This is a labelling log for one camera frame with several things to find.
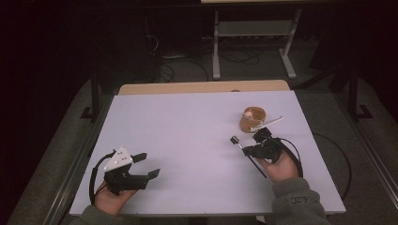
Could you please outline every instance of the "floor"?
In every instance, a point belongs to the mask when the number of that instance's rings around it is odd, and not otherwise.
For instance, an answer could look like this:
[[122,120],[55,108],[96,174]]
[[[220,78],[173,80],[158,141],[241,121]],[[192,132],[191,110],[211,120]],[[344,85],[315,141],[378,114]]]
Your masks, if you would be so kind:
[[[293,43],[289,57],[298,74],[295,80],[287,78],[278,53],[283,40],[256,41],[235,49],[228,47],[234,40],[225,41],[222,81],[283,79],[294,87],[321,72],[308,68],[316,40]],[[158,82],[212,81],[211,66],[209,51],[202,57],[168,52],[164,55]],[[330,75],[309,88],[296,90],[347,210],[344,214],[330,215],[329,221],[332,224],[396,224],[398,126],[379,103],[372,87],[363,80],[359,82],[358,104],[365,105],[373,118],[354,121],[347,113],[347,87],[342,93],[330,92],[328,86],[332,78]],[[99,118],[91,123],[81,118],[83,110],[91,104],[90,94],[88,82],[69,106],[8,224],[68,224],[74,219],[68,214],[68,208],[87,163],[85,154],[99,134],[112,101],[112,96],[100,96]]]

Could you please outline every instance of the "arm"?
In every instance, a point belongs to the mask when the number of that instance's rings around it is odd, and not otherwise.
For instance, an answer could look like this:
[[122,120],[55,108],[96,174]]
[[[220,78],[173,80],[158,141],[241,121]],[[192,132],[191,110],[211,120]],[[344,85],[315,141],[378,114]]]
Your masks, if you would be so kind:
[[284,151],[275,164],[263,158],[257,161],[274,183],[275,200],[272,211],[277,224],[329,224],[319,194],[310,190],[308,182],[299,177],[292,158]]
[[85,208],[82,216],[73,220],[70,225],[119,225],[123,224],[123,218],[119,216],[125,203],[138,190],[120,191],[114,195],[106,188],[105,182],[99,187],[94,205]]

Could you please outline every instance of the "human hand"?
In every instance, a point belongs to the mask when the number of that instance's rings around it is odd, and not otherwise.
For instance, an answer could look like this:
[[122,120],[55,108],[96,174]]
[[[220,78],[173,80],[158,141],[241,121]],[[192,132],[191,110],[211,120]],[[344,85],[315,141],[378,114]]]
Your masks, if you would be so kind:
[[292,177],[299,177],[295,162],[285,151],[282,151],[278,161],[274,164],[263,158],[256,158],[256,160],[266,170],[269,179],[273,183],[279,183]]
[[119,195],[115,195],[106,187],[105,181],[99,186],[96,194],[94,205],[102,212],[118,216],[125,203],[135,194],[138,190],[123,190]]

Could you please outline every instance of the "gray sweatshirt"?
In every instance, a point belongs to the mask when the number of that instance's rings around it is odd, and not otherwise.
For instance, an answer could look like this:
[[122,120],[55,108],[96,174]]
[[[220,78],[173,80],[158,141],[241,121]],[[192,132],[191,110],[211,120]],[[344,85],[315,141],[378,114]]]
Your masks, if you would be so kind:
[[[277,225],[284,224],[329,224],[325,210],[319,202],[319,194],[310,190],[303,178],[290,178],[273,187],[275,200],[272,211]],[[113,217],[101,212],[93,205],[85,208],[82,216],[70,225],[121,225],[122,217]]]

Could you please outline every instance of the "white table surface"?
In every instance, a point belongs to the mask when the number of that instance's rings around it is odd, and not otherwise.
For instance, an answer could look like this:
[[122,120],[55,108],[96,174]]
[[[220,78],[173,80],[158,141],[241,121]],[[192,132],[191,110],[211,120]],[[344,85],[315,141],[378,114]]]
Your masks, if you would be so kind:
[[[148,153],[131,174],[161,169],[125,205],[122,214],[140,217],[264,215],[274,199],[265,179],[229,139],[255,144],[239,129],[243,110],[258,106],[273,137],[285,138],[299,150],[304,178],[320,196],[327,214],[345,212],[293,91],[226,92],[116,96],[104,122],[82,183],[70,209],[80,215],[90,204],[88,184],[97,162],[124,145],[132,155]],[[96,188],[103,180],[99,167]]]

